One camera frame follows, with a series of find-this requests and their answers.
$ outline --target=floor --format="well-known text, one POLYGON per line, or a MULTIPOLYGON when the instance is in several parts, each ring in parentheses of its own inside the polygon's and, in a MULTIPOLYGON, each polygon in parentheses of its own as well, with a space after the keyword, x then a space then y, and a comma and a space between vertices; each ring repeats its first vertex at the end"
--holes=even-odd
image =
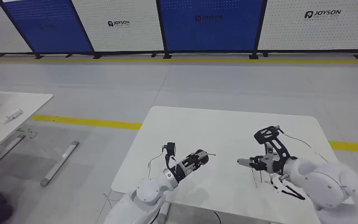
MULTIPOLYGON (((346 142, 357 142, 357 83, 353 64, 0 62, 0 91, 55 95, 39 114, 141 123, 160 105, 309 115, 329 140, 346 142)), ((121 197, 111 183, 137 131, 28 124, 45 147, 63 152, 72 141, 81 144, 46 188, 39 182, 55 161, 31 140, 0 162, 0 192, 16 209, 7 223, 103 223, 111 206, 106 195, 121 197)), ((358 152, 335 153, 358 172, 358 152)), ((265 223, 219 216, 222 223, 265 223)), ((167 223, 219 221, 212 211, 172 206, 167 223)))

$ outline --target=perforated panel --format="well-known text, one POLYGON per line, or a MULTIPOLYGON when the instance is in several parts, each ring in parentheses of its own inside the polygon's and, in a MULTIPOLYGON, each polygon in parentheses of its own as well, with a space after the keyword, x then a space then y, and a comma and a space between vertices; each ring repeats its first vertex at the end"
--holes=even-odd
POLYGON ((73 0, 95 51, 163 50, 155 0, 73 0))
POLYGON ((253 50, 262 0, 161 0, 168 50, 253 50))
POLYGON ((22 36, 0 7, 0 52, 2 53, 24 53, 31 52, 22 36))
POLYGON ((268 0, 258 49, 358 49, 358 1, 268 0))
POLYGON ((4 6, 36 52, 91 52, 70 0, 24 0, 4 6))

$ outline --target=white table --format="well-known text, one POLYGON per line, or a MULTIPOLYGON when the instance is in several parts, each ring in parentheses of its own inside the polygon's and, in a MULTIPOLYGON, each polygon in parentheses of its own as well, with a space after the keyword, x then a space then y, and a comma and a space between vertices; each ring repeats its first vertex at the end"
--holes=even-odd
MULTIPOLYGON (((14 148, 24 137, 27 135, 30 139, 34 139, 37 135, 37 132, 33 131, 26 125, 26 121, 38 110, 41 109, 48 101, 53 98, 52 94, 30 94, 24 92, 0 92, 0 159, 4 158, 6 154, 9 153, 11 149, 14 148), (4 124, 2 123, 5 120, 6 116, 11 115, 14 111, 21 109, 23 114, 15 118, 14 120, 4 124), (11 136, 15 131, 21 129, 24 131, 24 134, 20 134, 15 138, 11 143, 6 147, 1 144, 11 136)), ((78 142, 72 142, 69 148, 66 150, 64 155, 59 155, 54 149, 40 147, 46 153, 48 153, 52 158, 56 159, 58 162, 54 167, 49 171, 46 177, 41 181, 41 186, 47 186, 55 173, 59 170, 64 161, 76 148, 78 142)))
MULTIPOLYGON (((170 108, 154 106, 130 147, 112 190, 126 193, 141 178, 148 176, 148 162, 161 152, 161 145, 175 142, 177 160, 198 149, 217 156, 180 182, 166 201, 214 211, 227 212, 275 223, 320 223, 309 199, 298 200, 277 191, 266 173, 255 172, 237 164, 238 158, 263 155, 265 149, 253 135, 260 129, 279 125, 288 135, 302 139, 305 144, 282 134, 279 140, 292 156, 325 162, 337 161, 321 127, 315 118, 280 114, 246 113, 236 111, 170 108)), ((151 177, 166 168, 164 154, 152 161, 151 177)))

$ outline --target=wire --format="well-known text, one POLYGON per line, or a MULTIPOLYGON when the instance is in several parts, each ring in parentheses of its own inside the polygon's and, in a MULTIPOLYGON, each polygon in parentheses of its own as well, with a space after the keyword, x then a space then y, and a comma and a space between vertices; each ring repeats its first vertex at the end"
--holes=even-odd
POLYGON ((149 178, 149 176, 150 176, 150 170, 152 169, 152 166, 151 166, 152 161, 155 160, 156 158, 158 158, 159 156, 152 158, 152 159, 150 160, 150 162, 148 163, 148 168, 149 168, 148 178, 149 178))
POLYGON ((292 139, 294 139, 294 140, 297 140, 297 141, 303 142, 303 143, 305 143, 308 147, 312 148, 312 147, 311 147, 311 146, 310 146, 307 142, 305 142, 304 140, 301 140, 301 139, 298 139, 298 138, 291 137, 291 136, 289 136, 289 135, 285 134, 284 132, 282 132, 282 134, 283 134, 283 135, 285 135, 285 136, 287 136, 287 137, 289 137, 289 138, 292 138, 292 139))
POLYGON ((105 193, 103 193, 103 195, 106 197, 107 201, 109 202, 111 209, 112 209, 112 204, 111 204, 111 202, 118 202, 118 201, 120 201, 120 199, 119 199, 119 200, 110 199, 110 198, 109 198, 110 196, 109 196, 109 195, 107 196, 105 193))
POLYGON ((256 184, 256 180, 255 180, 255 175, 253 174, 253 168, 251 168, 251 171, 252 171, 253 181, 255 181, 256 188, 258 188, 258 187, 257 187, 257 184, 256 184))
MULTIPOLYGON (((298 139, 298 138, 294 138, 294 137, 292 137, 292 136, 289 136, 289 135, 285 134, 282 130, 281 130, 281 133, 282 133, 283 135, 289 137, 289 138, 292 138, 292 139, 294 139, 294 140, 303 142, 303 143, 305 143, 308 147, 312 148, 312 147, 311 147, 307 142, 305 142, 304 140, 301 140, 301 139, 298 139)), ((320 156, 320 157, 321 157, 322 159, 324 159, 326 162, 328 162, 328 160, 326 160, 326 158, 324 158, 320 153, 318 153, 318 152, 314 152, 314 153, 315 153, 316 155, 320 156)))
POLYGON ((222 220, 220 219, 219 215, 217 214, 217 212, 214 212, 216 216, 218 216, 219 219, 219 223, 222 224, 222 220))

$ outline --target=joyson logo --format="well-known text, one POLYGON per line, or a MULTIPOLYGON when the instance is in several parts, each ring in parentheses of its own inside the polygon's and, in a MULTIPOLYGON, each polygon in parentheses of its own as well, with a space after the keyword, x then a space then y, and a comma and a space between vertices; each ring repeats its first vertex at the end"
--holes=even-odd
POLYGON ((109 27, 117 27, 117 26, 129 26, 130 23, 128 20, 122 20, 122 21, 108 21, 109 27))
POLYGON ((216 16, 195 16, 195 22, 204 22, 204 20, 222 20, 222 15, 216 16))
POLYGON ((322 10, 322 11, 307 11, 304 15, 304 18, 320 18, 320 17, 331 17, 338 16, 341 14, 342 10, 322 10))

